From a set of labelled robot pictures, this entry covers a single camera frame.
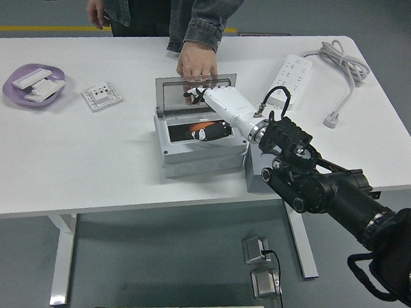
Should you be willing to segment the person's left hand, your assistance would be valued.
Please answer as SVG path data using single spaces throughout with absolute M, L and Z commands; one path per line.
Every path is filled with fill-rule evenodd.
M 186 41 L 176 71 L 181 77 L 215 76 L 218 74 L 216 53 L 205 43 Z

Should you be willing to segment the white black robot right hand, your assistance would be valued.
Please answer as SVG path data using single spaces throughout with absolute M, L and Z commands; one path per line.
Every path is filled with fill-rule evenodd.
M 184 97 L 191 97 L 193 104 L 204 101 L 232 128 L 238 128 L 250 143 L 259 143 L 262 140 L 268 126 L 268 121 L 263 119 L 266 102 L 262 102 L 256 109 L 232 86 L 191 88 L 184 93 Z

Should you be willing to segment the person's right hand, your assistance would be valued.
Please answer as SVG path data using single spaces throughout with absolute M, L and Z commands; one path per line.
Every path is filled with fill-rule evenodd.
M 103 0 L 88 0 L 87 2 L 86 10 L 89 21 L 99 30 L 110 27 L 110 18 L 104 7 L 105 4 L 103 3 Z

